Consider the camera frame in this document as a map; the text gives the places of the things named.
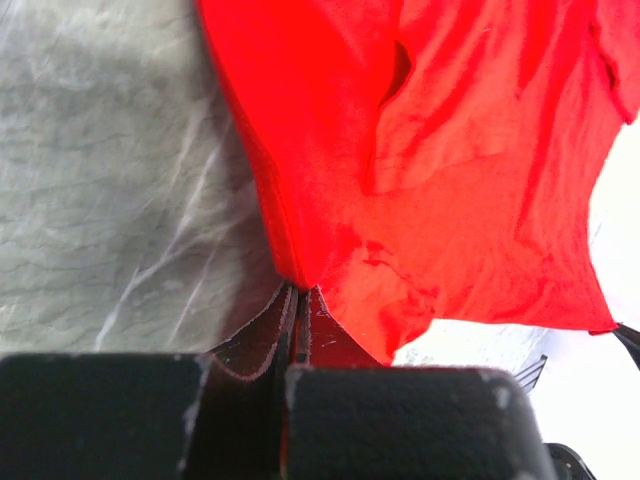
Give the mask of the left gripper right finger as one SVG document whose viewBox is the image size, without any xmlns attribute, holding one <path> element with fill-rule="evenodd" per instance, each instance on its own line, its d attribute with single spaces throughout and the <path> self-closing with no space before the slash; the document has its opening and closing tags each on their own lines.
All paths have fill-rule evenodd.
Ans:
<svg viewBox="0 0 640 480">
<path fill-rule="evenodd" d="M 384 367 L 305 297 L 285 377 L 289 479 L 551 479 L 529 400 L 489 368 Z"/>
</svg>

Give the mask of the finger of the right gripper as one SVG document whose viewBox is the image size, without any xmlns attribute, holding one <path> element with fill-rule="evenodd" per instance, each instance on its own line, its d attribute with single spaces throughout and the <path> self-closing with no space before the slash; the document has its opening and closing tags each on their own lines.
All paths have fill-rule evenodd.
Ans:
<svg viewBox="0 0 640 480">
<path fill-rule="evenodd" d="M 625 346 L 636 367 L 640 369 L 640 333 L 631 327 L 619 324 L 614 335 Z"/>
</svg>

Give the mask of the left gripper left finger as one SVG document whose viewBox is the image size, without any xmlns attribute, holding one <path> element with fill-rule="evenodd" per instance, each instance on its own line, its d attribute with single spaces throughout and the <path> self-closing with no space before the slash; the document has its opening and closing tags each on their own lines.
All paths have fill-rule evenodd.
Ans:
<svg viewBox="0 0 640 480">
<path fill-rule="evenodd" d="M 204 353 L 1 360 L 5 479 L 271 479 L 297 290 Z"/>
</svg>

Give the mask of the red t shirt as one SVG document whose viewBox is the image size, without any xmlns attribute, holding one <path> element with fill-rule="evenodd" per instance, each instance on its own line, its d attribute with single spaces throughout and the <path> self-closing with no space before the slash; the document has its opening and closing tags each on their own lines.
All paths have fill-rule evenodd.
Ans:
<svg viewBox="0 0 640 480">
<path fill-rule="evenodd" d="M 635 1 L 201 1 L 278 271 L 388 364 L 434 319 L 616 328 L 589 200 Z"/>
</svg>

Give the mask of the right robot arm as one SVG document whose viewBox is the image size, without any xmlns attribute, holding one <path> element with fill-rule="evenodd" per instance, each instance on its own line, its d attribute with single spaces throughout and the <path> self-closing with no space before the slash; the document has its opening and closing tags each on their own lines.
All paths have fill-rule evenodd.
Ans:
<svg viewBox="0 0 640 480">
<path fill-rule="evenodd" d="M 554 337 L 534 406 L 560 479 L 637 479 L 639 332 Z"/>
</svg>

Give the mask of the aluminium rail frame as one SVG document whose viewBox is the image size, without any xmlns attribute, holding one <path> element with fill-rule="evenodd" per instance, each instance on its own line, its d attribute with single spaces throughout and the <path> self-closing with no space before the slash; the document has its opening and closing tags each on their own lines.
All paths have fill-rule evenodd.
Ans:
<svg viewBox="0 0 640 480">
<path fill-rule="evenodd" d="M 515 375 L 516 382 L 526 394 L 530 394 L 536 387 L 547 359 L 546 355 L 541 355 L 535 362 Z"/>
</svg>

